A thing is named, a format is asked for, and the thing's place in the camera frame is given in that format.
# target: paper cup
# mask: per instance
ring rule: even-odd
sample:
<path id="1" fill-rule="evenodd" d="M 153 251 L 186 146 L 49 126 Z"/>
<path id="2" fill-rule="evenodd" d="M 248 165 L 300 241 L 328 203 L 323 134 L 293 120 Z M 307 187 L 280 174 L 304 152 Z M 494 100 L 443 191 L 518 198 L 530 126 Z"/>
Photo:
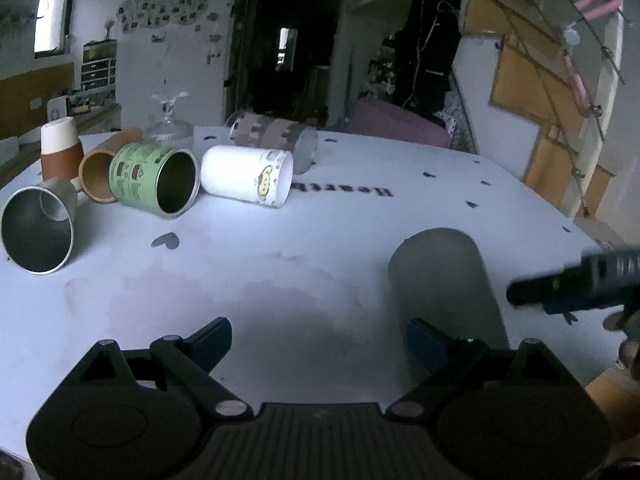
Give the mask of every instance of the paper cup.
<path id="1" fill-rule="evenodd" d="M 293 156 L 284 150 L 214 146 L 202 158 L 202 187 L 213 195 L 281 207 L 293 178 Z"/>
<path id="2" fill-rule="evenodd" d="M 40 163 L 42 179 L 68 178 L 80 189 L 78 168 L 84 152 L 73 117 L 63 117 L 44 124 L 40 129 Z"/>
<path id="3" fill-rule="evenodd" d="M 109 166 L 118 150 L 132 142 L 142 142 L 142 135 L 140 128 L 125 128 L 84 156 L 78 177 L 82 190 L 91 200 L 99 204 L 116 201 L 109 189 Z"/>
<path id="4" fill-rule="evenodd" d="M 189 150 L 132 142 L 113 157 L 109 188 L 125 205 L 177 218 L 200 189 L 198 162 Z"/>
<path id="5" fill-rule="evenodd" d="M 74 246 L 78 194 L 66 178 L 52 178 L 13 193 L 0 217 L 7 256 L 33 274 L 62 267 Z"/>
<path id="6" fill-rule="evenodd" d="M 287 119 L 237 112 L 227 121 L 236 146 L 287 150 L 293 153 L 293 173 L 305 173 L 318 149 L 318 131 Z"/>

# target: drawer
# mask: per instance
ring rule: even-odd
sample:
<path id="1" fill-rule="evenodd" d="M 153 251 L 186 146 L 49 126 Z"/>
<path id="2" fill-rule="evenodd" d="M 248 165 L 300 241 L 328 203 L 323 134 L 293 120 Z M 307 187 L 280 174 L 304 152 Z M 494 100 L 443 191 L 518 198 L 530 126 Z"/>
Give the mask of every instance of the drawer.
<path id="1" fill-rule="evenodd" d="M 94 72 L 85 72 L 80 76 L 80 81 L 92 81 L 94 79 L 104 79 L 109 75 L 109 70 L 95 70 Z"/>
<path id="2" fill-rule="evenodd" d="M 89 81 L 82 83 L 82 90 L 91 90 L 92 88 L 100 88 L 101 86 L 107 86 L 108 81 L 106 79 L 97 79 L 96 81 Z"/>
<path id="3" fill-rule="evenodd" d="M 93 70 L 103 70 L 109 67 L 109 60 L 97 61 L 95 63 L 85 63 L 82 65 L 82 72 L 92 72 Z"/>

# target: white table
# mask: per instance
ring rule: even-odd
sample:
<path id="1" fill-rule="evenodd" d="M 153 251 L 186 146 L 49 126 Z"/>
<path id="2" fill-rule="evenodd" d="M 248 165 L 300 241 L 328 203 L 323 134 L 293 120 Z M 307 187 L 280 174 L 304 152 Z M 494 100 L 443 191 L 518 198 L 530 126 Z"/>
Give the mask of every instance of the white table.
<path id="1" fill-rule="evenodd" d="M 218 138 L 202 140 L 212 135 Z M 84 137 L 85 150 L 107 136 Z M 78 243 L 63 269 L 33 276 L 3 254 L 0 447 L 27 458 L 31 417 L 97 340 L 146 348 L 217 316 L 230 319 L 234 342 L 212 376 L 254 408 L 265 400 L 385 407 L 412 386 L 388 261 L 405 238 L 440 226 L 475 240 L 512 346 L 542 339 L 583 383 L 615 360 L 622 336 L 602 329 L 609 311 L 579 312 L 569 326 L 506 301 L 513 278 L 561 268 L 595 248 L 522 183 L 479 156 L 333 132 L 320 137 L 317 164 L 295 180 L 355 191 L 294 189 L 280 210 L 201 191 L 174 221 L 81 195 Z M 225 139 L 224 128 L 196 129 L 200 153 Z M 33 164 L 0 190 L 0 203 L 37 183 L 39 171 Z M 152 248 L 166 232 L 178 235 L 179 247 Z"/>

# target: black coat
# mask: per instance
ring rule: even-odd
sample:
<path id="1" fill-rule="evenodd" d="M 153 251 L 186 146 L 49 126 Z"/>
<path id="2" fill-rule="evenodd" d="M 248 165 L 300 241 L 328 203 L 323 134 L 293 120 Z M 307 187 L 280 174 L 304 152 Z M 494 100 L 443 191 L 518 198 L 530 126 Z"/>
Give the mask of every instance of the black coat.
<path id="1" fill-rule="evenodd" d="M 460 32 L 458 12 L 462 0 L 413 0 L 409 16 L 402 30 L 396 33 L 396 91 L 393 102 L 422 117 L 430 118 L 434 112 L 442 110 L 444 97 L 449 91 L 449 73 L 458 50 Z M 437 25 L 431 33 L 424 50 L 420 54 L 415 91 L 414 77 L 417 66 L 417 48 L 422 47 L 428 37 L 433 21 L 440 9 Z M 430 72 L 441 72 L 435 75 Z"/>

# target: metal cup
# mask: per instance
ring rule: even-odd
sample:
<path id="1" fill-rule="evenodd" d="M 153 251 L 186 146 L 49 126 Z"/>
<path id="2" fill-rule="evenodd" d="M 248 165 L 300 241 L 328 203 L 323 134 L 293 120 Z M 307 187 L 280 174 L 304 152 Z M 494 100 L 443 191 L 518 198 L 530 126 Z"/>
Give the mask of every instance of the metal cup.
<path id="1" fill-rule="evenodd" d="M 33 274 L 62 267 L 74 246 L 76 188 L 55 177 L 13 193 L 0 216 L 0 238 L 7 256 Z"/>

